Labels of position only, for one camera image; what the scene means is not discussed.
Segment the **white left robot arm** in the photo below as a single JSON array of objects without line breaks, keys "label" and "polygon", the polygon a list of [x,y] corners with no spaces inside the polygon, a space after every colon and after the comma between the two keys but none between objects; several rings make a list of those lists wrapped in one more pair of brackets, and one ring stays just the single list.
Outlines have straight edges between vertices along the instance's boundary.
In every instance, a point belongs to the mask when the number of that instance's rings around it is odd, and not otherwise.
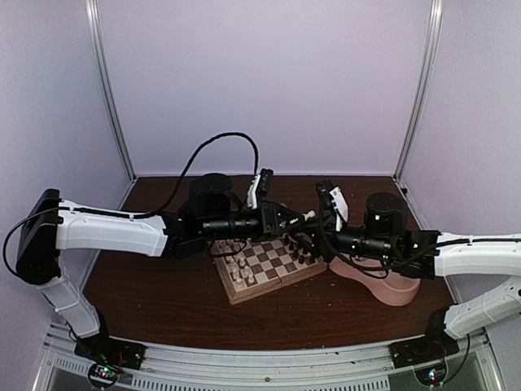
[{"label": "white left robot arm", "polygon": [[295,231],[315,216],[265,201],[272,172],[255,176],[245,200],[224,174],[206,174],[189,185],[187,201],[170,213],[130,213],[96,209],[44,191],[20,225],[15,273],[39,287],[100,362],[112,360],[116,342],[103,329],[103,317],[71,283],[59,265],[63,250],[90,248],[149,257],[183,259],[221,239],[270,240]]}]

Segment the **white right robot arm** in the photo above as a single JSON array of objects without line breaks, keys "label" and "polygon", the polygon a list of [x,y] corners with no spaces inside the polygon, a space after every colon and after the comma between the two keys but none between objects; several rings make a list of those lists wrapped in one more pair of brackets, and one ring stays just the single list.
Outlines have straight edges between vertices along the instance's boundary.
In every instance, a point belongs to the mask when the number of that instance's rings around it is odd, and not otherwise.
[{"label": "white right robot arm", "polygon": [[363,283],[383,303],[411,302],[422,279],[501,276],[503,281],[431,313],[415,342],[422,358],[458,351],[458,340],[520,311],[520,236],[457,235],[407,228],[407,205],[380,192],[366,200],[361,226],[348,224],[338,187],[319,187],[314,248],[338,275]]}]

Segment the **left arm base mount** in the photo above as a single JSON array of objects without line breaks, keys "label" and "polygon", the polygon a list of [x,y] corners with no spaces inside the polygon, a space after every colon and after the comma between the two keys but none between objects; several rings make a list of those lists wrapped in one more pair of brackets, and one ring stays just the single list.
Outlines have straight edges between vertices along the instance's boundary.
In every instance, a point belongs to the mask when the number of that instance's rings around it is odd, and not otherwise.
[{"label": "left arm base mount", "polygon": [[139,370],[146,347],[143,344],[108,338],[79,340],[74,354],[114,368]]}]

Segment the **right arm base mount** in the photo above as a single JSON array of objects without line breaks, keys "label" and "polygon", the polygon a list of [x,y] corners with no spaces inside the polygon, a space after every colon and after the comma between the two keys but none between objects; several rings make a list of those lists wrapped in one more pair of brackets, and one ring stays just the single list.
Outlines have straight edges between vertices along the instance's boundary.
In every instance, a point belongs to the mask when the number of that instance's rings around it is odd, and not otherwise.
[{"label": "right arm base mount", "polygon": [[421,336],[391,343],[388,348],[396,369],[442,361],[459,352],[458,342],[448,336]]}]

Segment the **white chess queen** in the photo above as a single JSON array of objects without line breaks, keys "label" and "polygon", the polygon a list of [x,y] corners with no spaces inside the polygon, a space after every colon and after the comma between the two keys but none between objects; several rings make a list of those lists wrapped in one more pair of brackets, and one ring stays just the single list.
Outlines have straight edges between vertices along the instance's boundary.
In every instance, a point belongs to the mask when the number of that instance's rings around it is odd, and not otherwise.
[{"label": "white chess queen", "polygon": [[219,253],[225,253],[228,248],[228,244],[225,240],[219,240],[217,242],[217,250]]}]

